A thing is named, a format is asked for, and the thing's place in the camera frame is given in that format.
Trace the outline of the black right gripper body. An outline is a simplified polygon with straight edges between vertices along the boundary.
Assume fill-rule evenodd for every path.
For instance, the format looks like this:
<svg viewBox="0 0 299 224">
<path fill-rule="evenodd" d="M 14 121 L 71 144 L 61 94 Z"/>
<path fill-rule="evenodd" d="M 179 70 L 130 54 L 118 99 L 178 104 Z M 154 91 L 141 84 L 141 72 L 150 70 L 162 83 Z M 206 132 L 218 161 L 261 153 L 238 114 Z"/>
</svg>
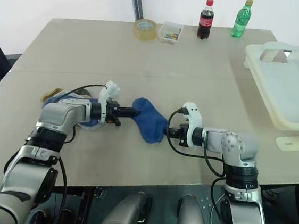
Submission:
<svg viewBox="0 0 299 224">
<path fill-rule="evenodd" d="M 178 128 L 171 128 L 170 138 L 178 139 L 180 146 L 188 146 L 187 143 L 187 132 L 189 124 L 182 123 Z"/>
</svg>

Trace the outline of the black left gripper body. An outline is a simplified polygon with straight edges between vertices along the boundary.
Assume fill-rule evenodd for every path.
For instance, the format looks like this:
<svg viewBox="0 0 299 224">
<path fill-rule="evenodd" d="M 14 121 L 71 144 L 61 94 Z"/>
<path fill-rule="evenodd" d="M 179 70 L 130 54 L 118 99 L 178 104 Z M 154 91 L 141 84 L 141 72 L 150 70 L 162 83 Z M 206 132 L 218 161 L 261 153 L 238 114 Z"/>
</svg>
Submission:
<svg viewBox="0 0 299 224">
<path fill-rule="evenodd" d="M 121 126 L 121 122 L 118 119 L 120 117 L 122 109 L 120 107 L 120 104 L 117 101 L 110 101 L 107 100 L 106 102 L 106 117 L 105 121 L 106 123 L 113 123 L 116 126 Z"/>
</svg>

